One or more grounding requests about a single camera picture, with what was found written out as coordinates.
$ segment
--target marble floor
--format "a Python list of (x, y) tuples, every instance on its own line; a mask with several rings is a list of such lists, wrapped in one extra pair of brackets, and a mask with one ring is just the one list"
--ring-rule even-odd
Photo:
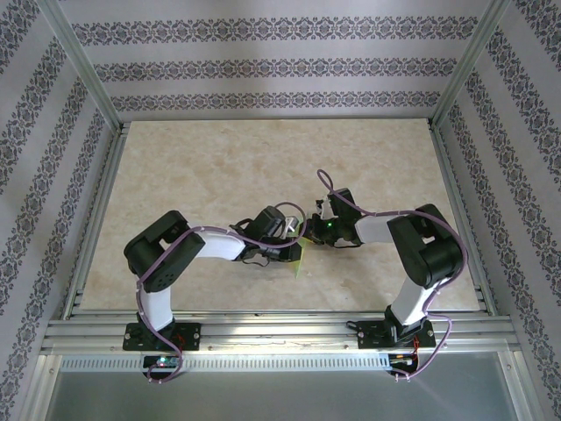
[[(433, 203), (453, 223), (424, 119), (135, 122), (81, 307), (136, 308), (123, 249), (167, 211), (180, 211), (190, 224), (223, 227), (285, 200), (312, 211), (326, 194), (318, 168), (363, 208)], [(195, 259), (173, 286), (172, 304), (176, 310), (384, 310), (404, 279), (393, 244), (347, 250), (310, 244), (298, 276), (294, 264), (259, 268)], [(479, 309), (468, 271), (432, 308)]]

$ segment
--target wire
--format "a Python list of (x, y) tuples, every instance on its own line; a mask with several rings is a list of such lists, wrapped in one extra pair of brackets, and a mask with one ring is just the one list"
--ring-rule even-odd
[(413, 338), (413, 349), (414, 351), (414, 355), (413, 355), (413, 361), (417, 360), (419, 358), (419, 338), (415, 337)]
[(432, 291), (430, 296), (427, 298), (427, 300), (423, 304), (423, 313), (427, 317), (440, 318), (442, 320), (445, 320), (448, 323), (448, 328), (446, 329), (446, 332), (444, 333), (442, 339), (440, 340), (440, 343), (435, 347), (435, 350), (432, 352), (429, 359), (426, 360), (424, 362), (424, 364), (422, 364), (414, 373), (410, 374), (410, 373), (407, 373), (406, 371), (400, 370), (399, 368), (393, 368), (393, 371), (401, 374), (401, 376), (396, 375), (396, 377), (395, 377), (396, 381), (399, 380), (399, 379), (409, 380), (409, 379), (419, 375), (422, 371), (425, 370), (426, 367), (429, 366), (429, 364), (437, 356), (437, 353), (440, 351), (440, 349), (446, 343), (446, 340), (450, 337), (450, 333), (451, 333), (451, 330), (452, 330), (452, 320), (451, 320), (451, 318), (449, 318), (448, 316), (445, 316), (444, 314), (429, 313), (429, 307), (432, 304), (432, 302), (434, 301), (435, 297), (438, 294), (440, 294), (440, 290), (442, 288), (450, 285), (454, 281), (456, 281), (458, 279), (458, 277), (460, 276), (460, 274), (464, 271), (465, 266), (467, 265), (467, 249), (465, 248), (464, 242), (459, 237), (459, 235), (448, 224), (446, 224), (443, 220), (441, 220), (437, 217), (434, 217), (434, 216), (432, 216), (428, 213), (425, 213), (425, 212), (421, 212), (421, 211), (418, 211), (418, 210), (405, 210), (405, 211), (404, 210), (398, 210), (398, 211), (397, 210), (391, 210), (391, 211), (387, 211), (387, 212), (370, 212), (368, 210), (364, 210), (361, 207), (357, 206), (355, 203), (347, 200), (346, 198), (344, 198), (343, 196), (341, 196), (340, 194), (338, 194), (334, 190), (333, 180), (331, 179), (330, 175), (327, 174), (326, 171), (324, 171), (323, 169), (318, 169), (316, 174), (317, 174), (317, 177), (322, 182), (322, 184), (327, 188), (327, 190), (332, 195), (334, 195), (339, 200), (343, 201), (344, 203), (348, 204), (352, 208), (356, 209), (357, 211), (359, 211), (359, 212), (361, 212), (361, 213), (363, 213), (367, 216), (370, 216), (370, 217), (390, 217), (390, 216), (400, 216), (400, 215), (417, 215), (419, 217), (426, 218), (429, 221), (432, 221), (435, 224), (438, 224), (438, 225), (442, 226), (446, 231), (448, 231), (451, 234), (451, 236), (454, 238), (454, 240), (458, 244), (458, 247), (460, 248), (460, 251), (462, 252), (462, 266), (459, 269), (459, 271), (456, 272), (456, 274), (454, 274), (448, 281), (440, 282), (435, 287), (434, 291)]
[[(256, 246), (267, 247), (267, 248), (285, 248), (285, 247), (293, 246), (294, 244), (296, 244), (302, 238), (302, 236), (306, 232), (306, 226), (307, 226), (306, 212), (304, 212), (304, 210), (300, 206), (298, 206), (296, 203), (292, 203), (292, 202), (278, 203), (275, 206), (275, 208), (279, 207), (279, 206), (284, 206), (284, 205), (292, 206), (292, 207), (296, 208), (301, 213), (302, 219), (303, 219), (302, 229), (300, 230), (300, 234), (298, 234), (298, 236), (296, 236), (292, 241), (290, 241), (286, 244), (267, 244), (267, 243), (263, 243), (261, 241), (257, 241), (257, 240), (254, 240), (254, 239), (248, 239), (248, 238), (246, 238), (242, 235), (239, 235), (237, 232), (234, 232), (234, 231), (231, 231), (231, 230), (225, 229), (225, 228), (220, 228), (220, 227), (217, 227), (217, 226), (195, 226), (195, 227), (192, 227), (192, 228), (188, 229), (187, 231), (185, 231), (172, 244), (170, 244), (169, 247), (164, 251), (164, 253), (162, 253), (161, 256), (158, 259), (156, 259), (156, 261), (148, 268), (148, 270), (146, 270), (142, 274), (142, 276), (140, 276), (140, 278), (137, 280), (136, 298), (137, 298), (138, 314), (140, 315), (140, 319), (143, 321), (143, 323), (146, 325), (148, 330), (156, 338), (158, 338), (164, 344), (166, 344), (167, 346), (172, 348), (172, 350), (177, 354), (177, 357), (178, 357), (178, 360), (179, 360), (178, 364), (177, 364), (177, 368), (167, 377), (157, 380), (158, 384), (169, 382), (169, 381), (173, 380), (175, 378), (175, 376), (177, 376), (180, 373), (180, 371), (183, 367), (183, 352), (171, 340), (168, 340), (164, 336), (162, 336), (152, 326), (152, 324), (150, 323), (150, 320), (148, 320), (148, 317), (146, 316), (146, 313), (144, 311), (144, 306), (142, 305), (142, 299), (141, 299), (141, 295), (140, 295), (140, 291), (143, 288), (144, 282), (146, 282), (146, 280), (153, 274), (153, 272), (156, 270), (156, 268), (158, 268), (160, 266), (160, 264), (167, 258), (167, 256), (169, 256), (169, 254), (175, 248), (177, 248), (177, 246), (179, 246), (189, 235), (191, 235), (194, 232), (202, 232), (202, 231), (218, 232), (220, 234), (229, 235), (229, 236), (234, 237), (236, 239), (241, 239), (244, 242), (248, 242), (248, 243), (254, 244)], [(148, 368), (148, 372), (146, 373), (146, 377), (148, 378), (149, 382), (154, 382), (155, 381), (155, 379), (153, 379), (151, 377), (151, 373), (156, 367), (157, 367), (157, 365), (154, 364), (154, 365), (150, 366), (150, 368)]]
[(241, 262), (244, 263), (245, 265), (257, 265), (257, 266), (261, 266), (262, 268), (266, 268), (267, 266), (269, 266), (269, 263), (271, 263), (269, 259), (266, 260), (265, 265), (263, 263), (259, 263), (258, 261), (247, 261), (247, 259), (242, 260)]

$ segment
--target damask wall pattern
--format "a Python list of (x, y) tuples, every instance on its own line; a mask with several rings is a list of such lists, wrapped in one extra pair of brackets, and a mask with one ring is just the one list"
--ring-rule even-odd
[(494, 299), (512, 316), (545, 419), (561, 419), (561, 87), (552, 10), (550, 1), (508, 7), (441, 134)]
[(127, 121), (428, 117), (487, 1), (113, 3), (60, 5)]
[(110, 128), (33, 1), (0, 0), (0, 420), (18, 419)]

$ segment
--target mounting plate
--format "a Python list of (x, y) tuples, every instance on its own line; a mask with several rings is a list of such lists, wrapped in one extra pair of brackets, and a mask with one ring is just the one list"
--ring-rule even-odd
[[(386, 327), (384, 326), (384, 320), (347, 322), (347, 327), (357, 332), (359, 349), (396, 347), (396, 344), (394, 344), (392, 340), (385, 335)], [(432, 323), (429, 320), (424, 321), (423, 328), (415, 335), (417, 339), (419, 339), (420, 348), (434, 348), (437, 345)], [(400, 342), (397, 346), (400, 348), (413, 347), (413, 339)]]
[[(171, 340), (182, 351), (198, 351), (201, 324), (175, 322), (172, 331), (166, 332), (164, 337)], [(172, 351), (141, 323), (129, 323), (126, 326), (123, 349), (125, 351)]]

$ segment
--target white ruler strip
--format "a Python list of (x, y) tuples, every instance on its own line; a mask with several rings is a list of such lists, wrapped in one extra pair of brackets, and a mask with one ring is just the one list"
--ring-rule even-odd
[[(70, 355), (60, 366), (62, 373), (138, 372), (143, 357), (139, 355)], [(279, 372), (279, 371), (373, 371), (388, 370), (386, 353), (355, 355), (189, 355), (183, 368), (202, 372)]]

